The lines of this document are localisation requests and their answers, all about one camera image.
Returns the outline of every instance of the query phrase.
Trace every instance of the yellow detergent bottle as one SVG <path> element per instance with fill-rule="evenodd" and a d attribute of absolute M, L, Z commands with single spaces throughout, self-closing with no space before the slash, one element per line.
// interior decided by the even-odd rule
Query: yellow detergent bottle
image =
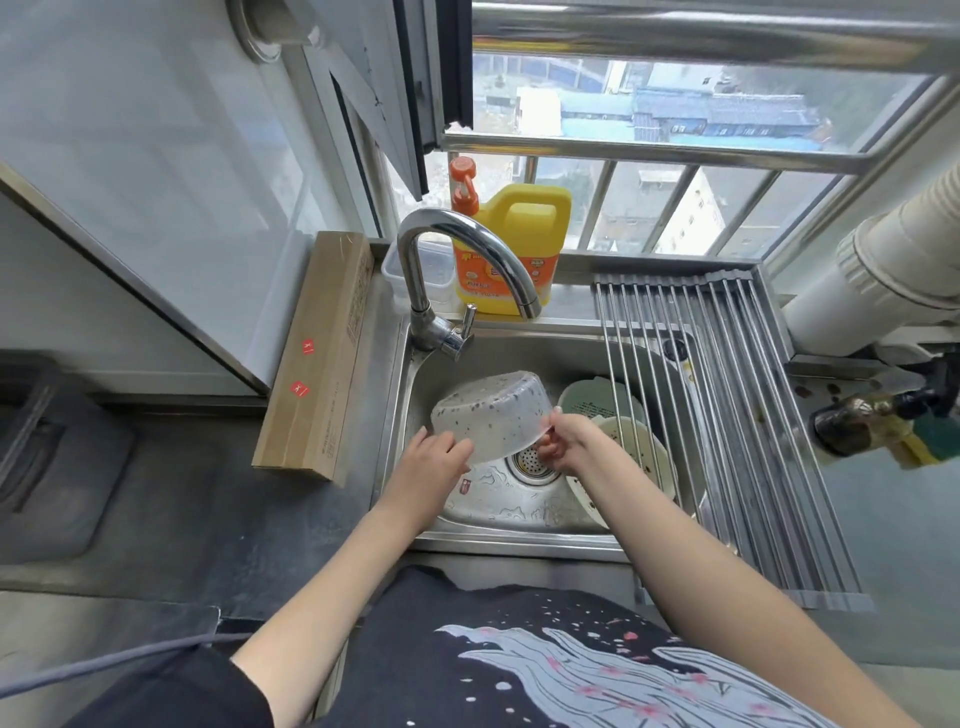
<path fill-rule="evenodd" d="M 527 269 L 540 302 L 550 300 L 550 286 L 570 224 L 571 197 L 563 187 L 508 184 L 480 204 L 473 188 L 476 164 L 469 157 L 450 162 L 454 181 L 453 209 L 469 215 L 505 242 Z M 481 313 L 518 316 L 514 297 L 500 272 L 459 240 L 453 241 L 457 258 L 457 295 L 476 304 Z"/>

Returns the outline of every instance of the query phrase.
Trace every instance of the clear plastic container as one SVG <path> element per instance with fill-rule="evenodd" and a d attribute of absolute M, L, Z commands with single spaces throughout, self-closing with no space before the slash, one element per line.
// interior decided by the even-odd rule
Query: clear plastic container
<path fill-rule="evenodd" d="M 498 460 L 529 448 L 546 432 L 541 419 L 550 398 L 533 372 L 488 376 L 460 387 L 437 402 L 430 413 L 434 432 L 449 430 L 457 440 L 469 437 L 468 464 Z"/>
<path fill-rule="evenodd" d="M 420 267 L 423 269 L 427 298 L 437 307 L 448 307 L 456 297 L 457 289 L 457 267 L 453 259 L 453 245 L 421 240 L 417 243 L 417 252 L 420 254 Z M 394 287 L 394 303 L 403 308 L 409 307 L 410 297 L 407 295 L 403 269 L 400 268 L 396 240 L 390 244 L 390 250 L 383 258 L 380 272 Z"/>

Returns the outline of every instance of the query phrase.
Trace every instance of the black t-shirt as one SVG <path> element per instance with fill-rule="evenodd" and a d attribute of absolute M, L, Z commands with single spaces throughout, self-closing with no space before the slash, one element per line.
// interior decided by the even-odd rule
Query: black t-shirt
<path fill-rule="evenodd" d="M 69 728 L 270 728 L 259 689 L 209 649 L 114 685 Z M 583 592 L 465 592 L 401 570 L 357 637 L 321 726 L 796 726 L 834 723 L 744 668 Z"/>

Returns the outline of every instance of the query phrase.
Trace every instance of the person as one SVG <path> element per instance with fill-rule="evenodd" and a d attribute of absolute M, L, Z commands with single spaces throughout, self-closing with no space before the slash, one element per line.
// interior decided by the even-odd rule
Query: person
<path fill-rule="evenodd" d="M 465 592 L 400 570 L 350 640 L 323 726 L 914 726 L 794 603 L 667 498 L 587 418 L 555 410 L 541 460 L 575 473 L 675 634 L 584 592 Z M 418 432 L 323 569 L 227 659 L 119 680 L 68 723 L 290 728 L 367 601 L 441 513 L 473 445 Z"/>

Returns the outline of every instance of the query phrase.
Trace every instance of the drain strainer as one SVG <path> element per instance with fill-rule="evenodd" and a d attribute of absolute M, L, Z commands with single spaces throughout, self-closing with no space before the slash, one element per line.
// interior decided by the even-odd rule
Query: drain strainer
<path fill-rule="evenodd" d="M 507 467 L 517 480 L 527 485 L 547 485 L 560 477 L 557 471 L 540 462 L 537 446 L 531 446 L 508 457 Z"/>

